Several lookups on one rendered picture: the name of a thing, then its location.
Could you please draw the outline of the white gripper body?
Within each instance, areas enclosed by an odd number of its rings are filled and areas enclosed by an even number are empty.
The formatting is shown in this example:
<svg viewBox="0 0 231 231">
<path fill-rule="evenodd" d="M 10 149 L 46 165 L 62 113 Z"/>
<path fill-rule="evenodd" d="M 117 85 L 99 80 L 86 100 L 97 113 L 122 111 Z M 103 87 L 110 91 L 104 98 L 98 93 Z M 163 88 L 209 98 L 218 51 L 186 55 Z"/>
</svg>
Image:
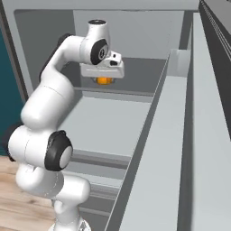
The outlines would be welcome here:
<svg viewBox="0 0 231 231">
<path fill-rule="evenodd" d="M 87 78 L 113 78 L 122 79 L 125 76 L 125 65 L 123 61 L 118 62 L 116 65 L 104 64 L 90 65 L 80 63 L 80 73 L 83 77 Z"/>
</svg>

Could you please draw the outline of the orange fruit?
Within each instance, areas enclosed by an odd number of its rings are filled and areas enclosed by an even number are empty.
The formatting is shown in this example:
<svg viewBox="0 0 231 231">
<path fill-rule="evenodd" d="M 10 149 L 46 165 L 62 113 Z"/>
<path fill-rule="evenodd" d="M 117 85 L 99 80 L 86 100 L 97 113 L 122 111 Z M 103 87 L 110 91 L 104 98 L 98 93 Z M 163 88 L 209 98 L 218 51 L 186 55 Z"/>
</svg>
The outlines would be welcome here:
<svg viewBox="0 0 231 231">
<path fill-rule="evenodd" d="M 110 85 L 112 82 L 113 82 L 112 78 L 98 77 L 96 79 L 96 83 L 98 85 Z"/>
</svg>

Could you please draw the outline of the grey fridge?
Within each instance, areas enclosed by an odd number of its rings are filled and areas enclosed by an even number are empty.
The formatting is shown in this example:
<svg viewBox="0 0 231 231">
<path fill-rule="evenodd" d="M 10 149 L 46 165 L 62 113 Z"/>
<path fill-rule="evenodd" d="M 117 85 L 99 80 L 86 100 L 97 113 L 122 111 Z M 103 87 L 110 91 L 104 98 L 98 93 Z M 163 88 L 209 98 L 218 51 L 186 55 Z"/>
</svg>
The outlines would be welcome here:
<svg viewBox="0 0 231 231">
<path fill-rule="evenodd" d="M 161 0 L 139 11 L 127 0 L 0 0 L 0 7 L 27 100 L 65 38 L 86 36 L 90 20 L 107 22 L 110 49 L 122 56 L 125 76 L 98 85 L 95 78 L 81 75 L 77 62 L 64 65 L 61 73 L 75 96 L 58 128 L 71 141 L 70 160 L 84 155 L 89 165 L 103 162 L 111 170 L 123 166 L 126 173 L 165 64 L 171 52 L 180 49 L 183 16 L 195 4 Z M 107 198 L 113 192 L 117 197 L 121 189 L 89 183 L 89 196 L 94 197 Z M 89 217 L 93 231 L 105 231 L 111 212 Z"/>
</svg>

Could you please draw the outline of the grey fridge door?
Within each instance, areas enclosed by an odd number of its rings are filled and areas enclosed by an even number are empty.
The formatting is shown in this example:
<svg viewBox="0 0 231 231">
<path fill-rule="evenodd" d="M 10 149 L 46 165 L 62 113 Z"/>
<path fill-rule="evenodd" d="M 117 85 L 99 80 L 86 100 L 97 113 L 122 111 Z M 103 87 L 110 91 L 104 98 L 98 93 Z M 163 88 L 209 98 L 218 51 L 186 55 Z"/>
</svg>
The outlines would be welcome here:
<svg viewBox="0 0 231 231">
<path fill-rule="evenodd" d="M 207 0 L 154 92 L 105 231 L 231 231 L 231 46 Z"/>
</svg>

